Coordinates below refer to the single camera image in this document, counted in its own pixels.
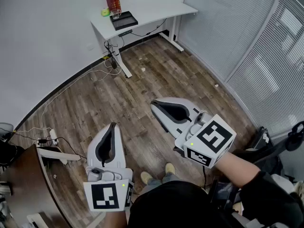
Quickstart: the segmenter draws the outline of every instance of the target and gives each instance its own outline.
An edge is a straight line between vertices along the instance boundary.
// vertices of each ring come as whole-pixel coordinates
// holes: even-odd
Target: black sleeve
[[[303,222],[299,204],[266,172],[260,171],[246,184],[240,197],[244,205],[243,215],[250,220],[256,218],[265,226],[280,222],[289,228],[298,228]]]

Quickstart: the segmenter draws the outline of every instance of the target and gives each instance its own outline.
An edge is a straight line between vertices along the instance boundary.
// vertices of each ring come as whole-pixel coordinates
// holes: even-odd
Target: book
[[[116,4],[116,8],[121,11],[122,8],[120,7],[120,1],[119,0],[115,0],[115,4]]]
[[[116,2],[115,0],[106,0],[106,3],[109,7],[109,10],[113,10],[113,9],[116,9]]]

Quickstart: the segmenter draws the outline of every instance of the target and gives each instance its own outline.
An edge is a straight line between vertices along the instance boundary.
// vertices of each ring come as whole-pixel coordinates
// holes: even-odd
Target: white desk
[[[182,3],[182,2],[149,2],[145,4],[129,4],[122,6],[122,12],[130,11],[132,15],[137,19],[138,25],[131,26],[128,28],[115,30],[112,22],[108,17],[101,16],[101,8],[92,9],[90,14],[91,23],[98,30],[101,36],[105,40],[109,40],[111,45],[117,44],[117,37],[119,34],[126,32],[130,29],[134,29],[136,27],[152,23],[161,19],[171,18],[173,17],[172,27],[170,29],[169,37],[160,33],[162,37],[168,40],[171,44],[173,44],[179,51],[183,51],[184,49],[178,45],[174,40],[174,30],[176,24],[176,17],[183,14],[196,13],[198,12],[196,9]],[[131,77],[132,74],[125,66],[122,61],[122,58],[119,54],[119,48],[114,47],[114,53],[118,54],[117,56],[113,55],[116,62],[122,68],[127,77]]]

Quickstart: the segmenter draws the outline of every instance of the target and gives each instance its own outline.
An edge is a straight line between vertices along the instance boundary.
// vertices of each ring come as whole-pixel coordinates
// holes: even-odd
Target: desk top
[[[123,5],[122,12],[130,11],[134,18],[137,19],[138,25],[115,30],[110,17],[101,16],[101,10],[102,8],[92,9],[90,13],[90,20],[105,40],[111,39],[130,29],[134,29],[161,19],[198,12],[196,9],[182,2],[147,2],[144,4]]]
[[[45,180],[36,146],[26,149],[0,176],[12,185],[12,196],[5,196],[19,227],[28,223],[27,215],[43,212],[54,227],[70,227],[57,207]]]

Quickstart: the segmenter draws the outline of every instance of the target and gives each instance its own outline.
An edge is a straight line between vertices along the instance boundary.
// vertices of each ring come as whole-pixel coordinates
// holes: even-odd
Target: sneaker
[[[141,179],[142,179],[142,181],[143,181],[144,184],[148,185],[148,181],[150,179],[153,179],[153,177],[148,172],[143,171],[141,173]]]
[[[166,172],[166,174],[168,172],[170,172],[170,173],[172,173],[172,174],[175,175],[175,167],[174,167],[174,165],[172,165],[171,163],[167,163],[166,166],[165,166],[165,172]]]

